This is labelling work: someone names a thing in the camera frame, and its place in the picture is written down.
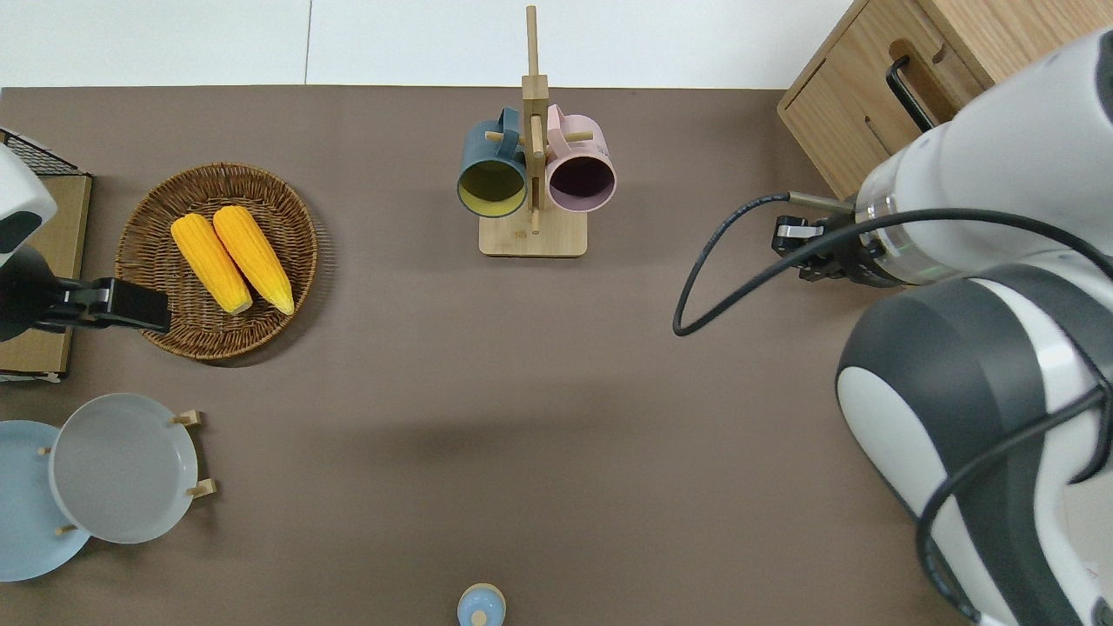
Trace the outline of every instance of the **wicker basket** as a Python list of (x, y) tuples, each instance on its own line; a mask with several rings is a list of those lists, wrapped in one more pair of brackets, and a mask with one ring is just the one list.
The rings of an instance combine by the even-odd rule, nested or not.
[(275, 338), (294, 319), (253, 290), (250, 309), (225, 313), (189, 268), (170, 236), (170, 224), (187, 213), (207, 218), (223, 206), (250, 212), (270, 242), (294, 291), (294, 315), (302, 309), (317, 268), (317, 235), (305, 203), (269, 172), (235, 163), (214, 163), (165, 180), (139, 203), (120, 236), (116, 276), (166, 293), (170, 332), (144, 332), (155, 345), (189, 359), (239, 356)]

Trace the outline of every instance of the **pink mug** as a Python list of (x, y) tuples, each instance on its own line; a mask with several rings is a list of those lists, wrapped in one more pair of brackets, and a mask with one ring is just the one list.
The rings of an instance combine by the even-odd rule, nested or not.
[[(572, 133), (590, 131), (592, 138), (569, 141)], [(577, 213), (595, 211), (614, 195), (614, 167), (607, 151), (603, 131), (584, 115), (564, 115), (549, 107), (549, 147), (545, 189), (556, 206)]]

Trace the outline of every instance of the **corn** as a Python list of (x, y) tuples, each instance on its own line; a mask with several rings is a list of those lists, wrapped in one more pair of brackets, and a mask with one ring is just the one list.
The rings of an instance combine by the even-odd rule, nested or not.
[(198, 213), (179, 217), (170, 225), (170, 236), (220, 309), (236, 315), (252, 305), (252, 295), (247, 293), (244, 278), (220, 245), (208, 219)]
[(242, 206), (226, 206), (213, 216), (213, 225), (255, 291), (279, 311), (292, 315), (294, 294), (289, 278), (252, 214)]

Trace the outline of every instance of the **mug handle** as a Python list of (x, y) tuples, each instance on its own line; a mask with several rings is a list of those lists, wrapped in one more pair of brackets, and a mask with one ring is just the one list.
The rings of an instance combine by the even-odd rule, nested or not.
[(502, 133), (502, 140), (499, 141), (498, 155), (505, 159), (514, 158), (514, 150), (518, 149), (519, 128), (522, 127), (522, 114), (518, 109), (503, 107), (499, 116), (499, 130)]
[(549, 147), (553, 149), (556, 158), (572, 151), (572, 148), (568, 145), (568, 139), (564, 138), (564, 130), (561, 128), (563, 124), (564, 111), (560, 110), (559, 105), (549, 105), (549, 123), (546, 124), (545, 136), (549, 139)]

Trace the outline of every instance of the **table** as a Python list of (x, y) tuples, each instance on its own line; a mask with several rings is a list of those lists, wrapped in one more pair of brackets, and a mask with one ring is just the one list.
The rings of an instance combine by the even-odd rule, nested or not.
[[(516, 89), (4, 89), (0, 125), (96, 175), (83, 277), (111, 274), (148, 189), (216, 160), (294, 186), (322, 258), (292, 326), (239, 362), (83, 331), (67, 380), (0, 388), (0, 418), (51, 424), (116, 391), (200, 409), (221, 488), (162, 538), (0, 586), (0, 623), (450, 625), (486, 580), (516, 625), (961, 624), (835, 403), (885, 293), (785, 275), (670, 331), (727, 214), (824, 193), (780, 95), (553, 89), (619, 179), (587, 255), (558, 261), (483, 256), (454, 195), (464, 133)], [(692, 313), (775, 260), (776, 211), (725, 237)]]

